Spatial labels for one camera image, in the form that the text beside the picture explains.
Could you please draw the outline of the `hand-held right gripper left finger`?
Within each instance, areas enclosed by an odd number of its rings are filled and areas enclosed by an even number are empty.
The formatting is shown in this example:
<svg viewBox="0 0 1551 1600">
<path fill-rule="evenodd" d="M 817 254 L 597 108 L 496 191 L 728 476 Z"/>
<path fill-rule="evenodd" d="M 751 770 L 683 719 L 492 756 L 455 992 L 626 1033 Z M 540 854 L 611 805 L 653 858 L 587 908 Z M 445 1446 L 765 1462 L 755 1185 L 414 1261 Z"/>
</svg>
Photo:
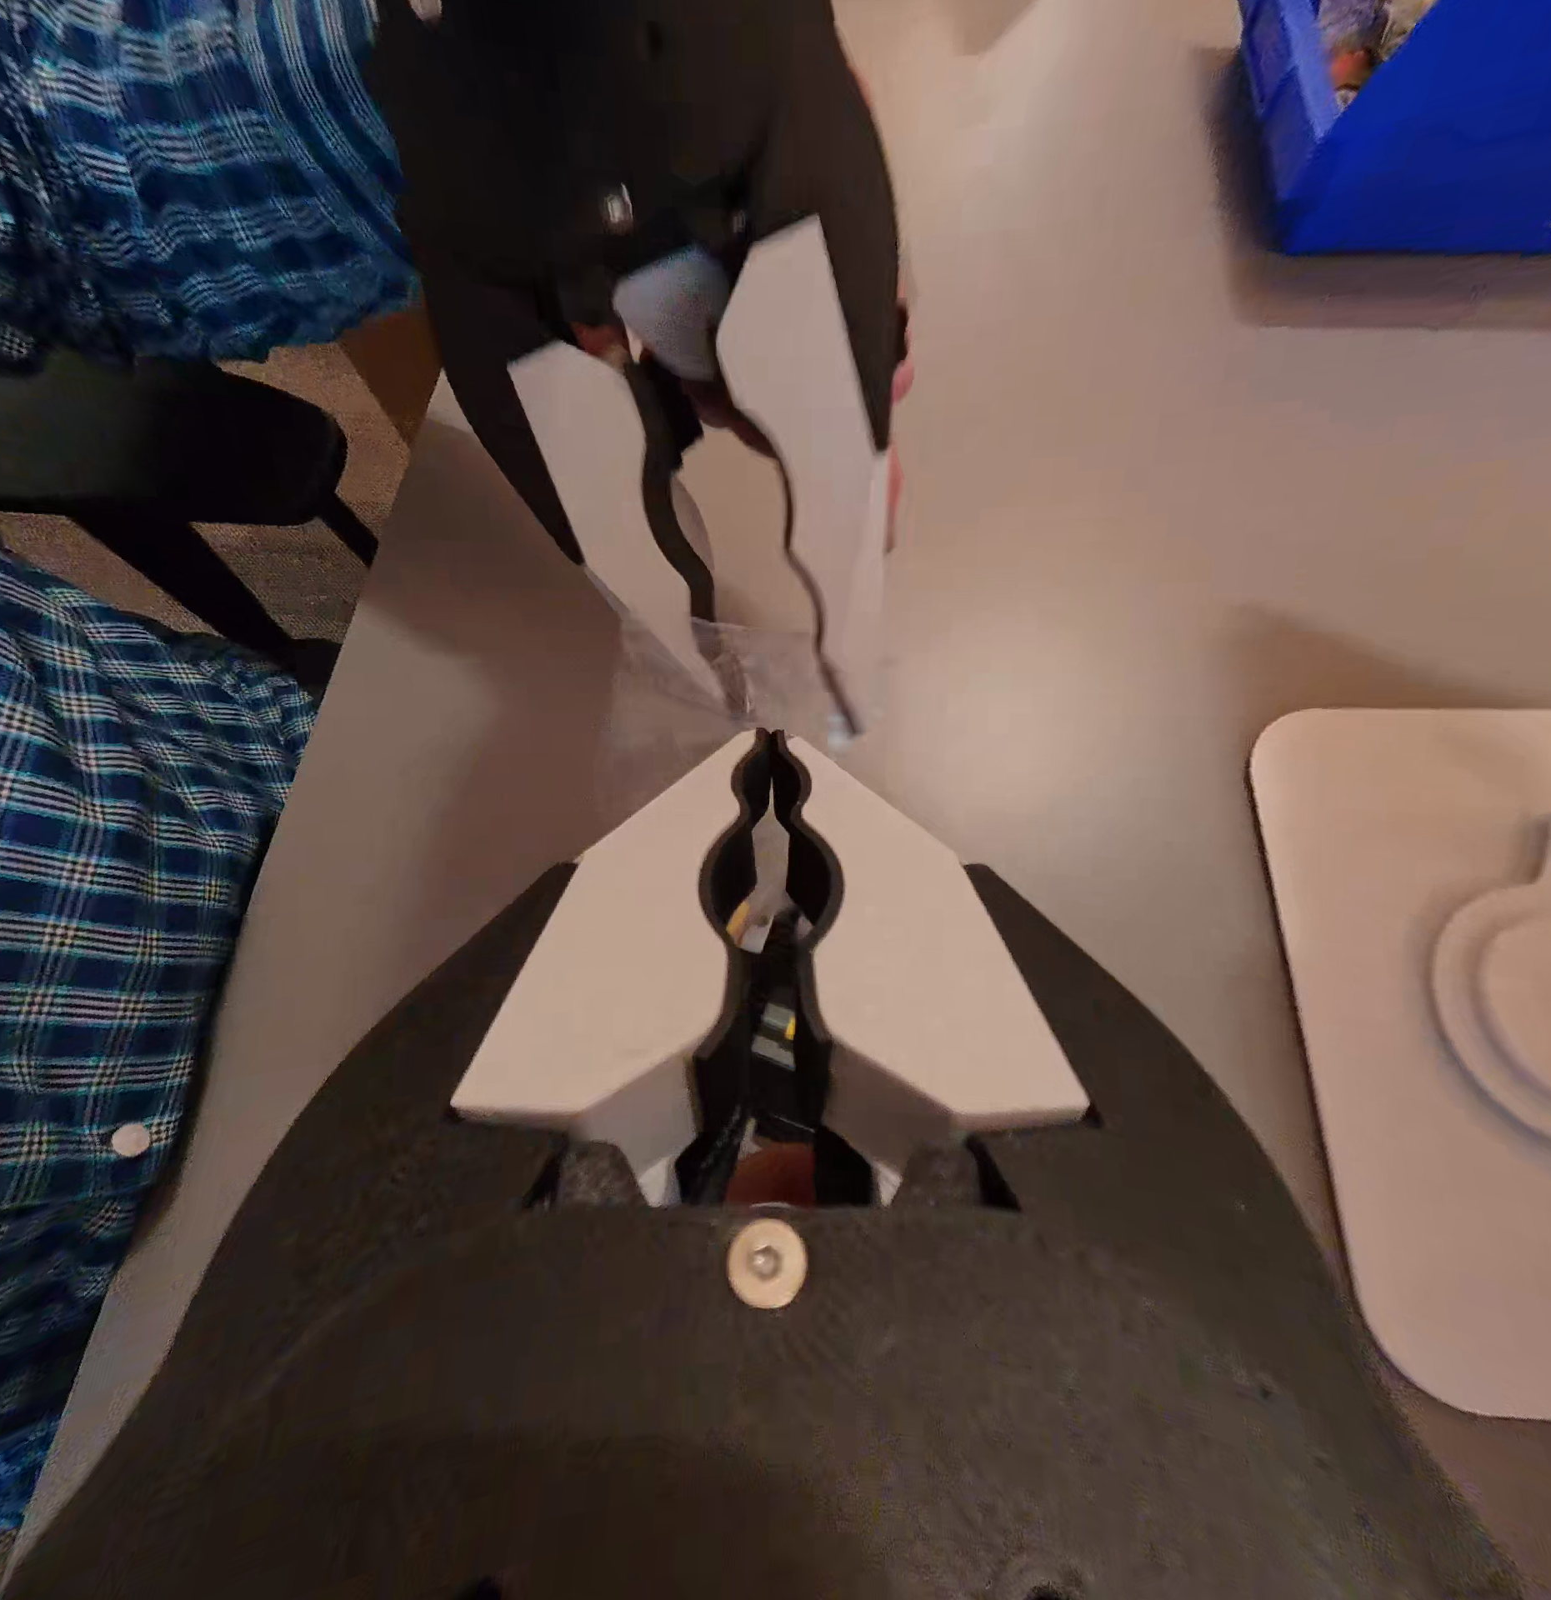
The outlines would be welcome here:
<svg viewBox="0 0 1551 1600">
<path fill-rule="evenodd" d="M 578 860 L 457 1117 L 615 1146 L 648 1203 L 681 1199 L 677 1162 L 712 1121 L 694 1061 L 741 1006 L 768 788 L 768 735 L 735 735 Z"/>
</svg>

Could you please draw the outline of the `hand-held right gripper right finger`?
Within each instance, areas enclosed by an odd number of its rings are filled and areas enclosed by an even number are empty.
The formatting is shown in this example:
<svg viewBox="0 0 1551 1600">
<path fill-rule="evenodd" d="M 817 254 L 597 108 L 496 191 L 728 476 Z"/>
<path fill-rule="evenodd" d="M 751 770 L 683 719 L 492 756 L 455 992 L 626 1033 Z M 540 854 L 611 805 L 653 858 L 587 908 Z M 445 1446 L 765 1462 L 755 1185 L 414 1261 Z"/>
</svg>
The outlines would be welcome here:
<svg viewBox="0 0 1551 1600">
<path fill-rule="evenodd" d="M 965 864 L 804 737 L 776 735 L 805 1111 L 891 1205 L 924 1150 L 1078 1125 L 1090 1094 Z"/>
</svg>

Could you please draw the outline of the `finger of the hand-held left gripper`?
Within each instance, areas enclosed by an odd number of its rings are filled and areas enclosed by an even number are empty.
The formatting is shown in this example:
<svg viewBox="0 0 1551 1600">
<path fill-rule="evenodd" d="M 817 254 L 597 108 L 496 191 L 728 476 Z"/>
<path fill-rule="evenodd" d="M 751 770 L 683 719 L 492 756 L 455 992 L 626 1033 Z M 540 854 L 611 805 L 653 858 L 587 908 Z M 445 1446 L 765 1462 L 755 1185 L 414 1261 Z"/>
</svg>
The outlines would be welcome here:
<svg viewBox="0 0 1551 1600">
<path fill-rule="evenodd" d="M 751 248 L 716 345 L 784 478 L 784 550 L 813 608 L 829 741 L 856 741 L 881 702 L 891 460 L 878 451 L 819 219 Z"/>
<path fill-rule="evenodd" d="M 749 677 L 720 624 L 704 519 L 679 482 L 702 439 L 692 388 L 720 376 L 726 265 L 685 248 L 620 277 L 591 269 L 533 295 L 548 341 L 515 355 L 507 375 L 578 564 L 652 669 L 749 719 Z"/>
</svg>

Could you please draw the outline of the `clear lego parts bag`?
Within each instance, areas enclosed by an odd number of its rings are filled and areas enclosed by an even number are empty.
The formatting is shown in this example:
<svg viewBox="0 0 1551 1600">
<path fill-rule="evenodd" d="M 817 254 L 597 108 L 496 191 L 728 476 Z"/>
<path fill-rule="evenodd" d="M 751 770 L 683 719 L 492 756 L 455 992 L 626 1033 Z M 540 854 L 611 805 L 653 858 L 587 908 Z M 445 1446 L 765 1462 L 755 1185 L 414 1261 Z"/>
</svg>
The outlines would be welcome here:
<svg viewBox="0 0 1551 1600">
<path fill-rule="evenodd" d="M 706 706 L 683 692 L 671 675 L 652 669 L 618 618 L 595 756 L 601 819 L 609 825 L 605 836 L 735 735 L 761 727 L 829 735 L 831 698 L 813 655 L 813 622 L 805 632 L 720 624 L 747 669 L 749 719 Z"/>
</svg>

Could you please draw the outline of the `blue parts bin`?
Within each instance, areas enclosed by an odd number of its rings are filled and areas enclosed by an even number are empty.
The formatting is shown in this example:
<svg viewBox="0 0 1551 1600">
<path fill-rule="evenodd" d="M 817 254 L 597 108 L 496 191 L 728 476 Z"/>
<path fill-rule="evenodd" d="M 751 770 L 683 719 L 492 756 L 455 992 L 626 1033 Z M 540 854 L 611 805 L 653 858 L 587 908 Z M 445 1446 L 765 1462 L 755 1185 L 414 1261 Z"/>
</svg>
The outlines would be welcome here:
<svg viewBox="0 0 1551 1600">
<path fill-rule="evenodd" d="M 1277 250 L 1551 254 L 1551 2 L 1435 4 L 1347 104 L 1324 4 L 1238 10 Z"/>
</svg>

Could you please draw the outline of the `clear bags of lego parts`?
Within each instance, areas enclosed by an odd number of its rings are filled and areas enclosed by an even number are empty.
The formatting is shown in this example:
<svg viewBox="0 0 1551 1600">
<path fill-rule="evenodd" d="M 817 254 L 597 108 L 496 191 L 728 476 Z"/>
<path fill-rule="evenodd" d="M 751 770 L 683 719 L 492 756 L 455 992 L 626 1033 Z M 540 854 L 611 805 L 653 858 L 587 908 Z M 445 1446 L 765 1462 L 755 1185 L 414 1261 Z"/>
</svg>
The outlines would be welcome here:
<svg viewBox="0 0 1551 1600">
<path fill-rule="evenodd" d="M 1437 2 L 1316 2 L 1316 26 L 1339 109 L 1413 35 Z"/>
</svg>

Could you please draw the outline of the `person's left hand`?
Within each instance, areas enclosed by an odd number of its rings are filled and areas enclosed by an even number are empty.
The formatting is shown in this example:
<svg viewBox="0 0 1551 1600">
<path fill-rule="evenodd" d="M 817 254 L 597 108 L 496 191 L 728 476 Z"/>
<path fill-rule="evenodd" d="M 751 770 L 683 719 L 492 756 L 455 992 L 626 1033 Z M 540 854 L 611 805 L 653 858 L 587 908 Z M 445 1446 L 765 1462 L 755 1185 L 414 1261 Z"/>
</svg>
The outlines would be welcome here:
<svg viewBox="0 0 1551 1600">
<path fill-rule="evenodd" d="M 761 425 L 739 408 L 724 378 L 683 380 L 683 388 L 704 427 L 731 431 L 751 451 L 774 456 L 774 445 Z"/>
</svg>

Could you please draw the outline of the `black chair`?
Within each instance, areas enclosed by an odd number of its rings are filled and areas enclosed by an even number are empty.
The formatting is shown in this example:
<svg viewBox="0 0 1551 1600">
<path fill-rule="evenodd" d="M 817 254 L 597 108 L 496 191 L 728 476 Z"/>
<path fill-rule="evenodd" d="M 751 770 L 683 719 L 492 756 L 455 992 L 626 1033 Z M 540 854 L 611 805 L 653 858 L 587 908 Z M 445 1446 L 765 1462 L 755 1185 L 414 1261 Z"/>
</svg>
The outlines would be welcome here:
<svg viewBox="0 0 1551 1600">
<path fill-rule="evenodd" d="M 373 567 L 379 538 L 342 499 L 348 439 L 311 402 L 211 363 L 127 369 L 67 351 L 0 375 L 0 513 L 75 523 L 223 640 L 328 688 L 342 647 L 295 640 L 201 525 L 322 523 Z"/>
</svg>

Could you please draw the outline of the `blue plaid shirt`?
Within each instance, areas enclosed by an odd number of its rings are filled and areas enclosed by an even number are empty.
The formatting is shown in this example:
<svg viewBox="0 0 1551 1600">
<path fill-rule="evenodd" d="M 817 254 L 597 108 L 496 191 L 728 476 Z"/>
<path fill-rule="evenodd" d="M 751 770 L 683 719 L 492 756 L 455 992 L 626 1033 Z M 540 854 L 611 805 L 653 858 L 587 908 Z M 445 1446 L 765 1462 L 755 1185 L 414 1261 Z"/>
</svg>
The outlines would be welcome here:
<svg viewBox="0 0 1551 1600">
<path fill-rule="evenodd" d="M 0 1534 L 180 1146 L 316 714 L 0 544 Z"/>
</svg>

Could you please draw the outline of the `white tablet stand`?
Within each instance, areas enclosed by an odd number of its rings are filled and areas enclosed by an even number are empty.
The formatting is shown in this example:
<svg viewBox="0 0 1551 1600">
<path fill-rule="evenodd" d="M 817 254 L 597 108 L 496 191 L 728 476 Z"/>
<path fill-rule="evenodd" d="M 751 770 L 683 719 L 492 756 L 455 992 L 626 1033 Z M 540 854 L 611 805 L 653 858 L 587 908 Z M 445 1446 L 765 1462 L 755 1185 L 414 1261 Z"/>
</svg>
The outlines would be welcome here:
<svg viewBox="0 0 1551 1600">
<path fill-rule="evenodd" d="M 1250 784 L 1365 1322 L 1551 1423 L 1551 710 L 1300 710 Z"/>
</svg>

